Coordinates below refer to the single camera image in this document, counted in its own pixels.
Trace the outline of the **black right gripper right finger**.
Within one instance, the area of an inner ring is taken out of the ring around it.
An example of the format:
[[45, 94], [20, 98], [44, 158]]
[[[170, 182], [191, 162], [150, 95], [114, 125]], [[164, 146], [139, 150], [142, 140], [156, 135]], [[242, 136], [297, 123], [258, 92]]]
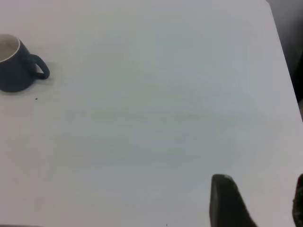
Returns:
[[292, 215], [296, 227], [303, 227], [303, 174], [298, 177]]

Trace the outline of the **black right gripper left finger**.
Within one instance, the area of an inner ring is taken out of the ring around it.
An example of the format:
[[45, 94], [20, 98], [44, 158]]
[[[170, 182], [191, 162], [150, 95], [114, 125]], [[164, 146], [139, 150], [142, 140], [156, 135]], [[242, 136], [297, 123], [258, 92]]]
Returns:
[[255, 227], [237, 184], [228, 175], [215, 174], [211, 180], [209, 205], [212, 227]]

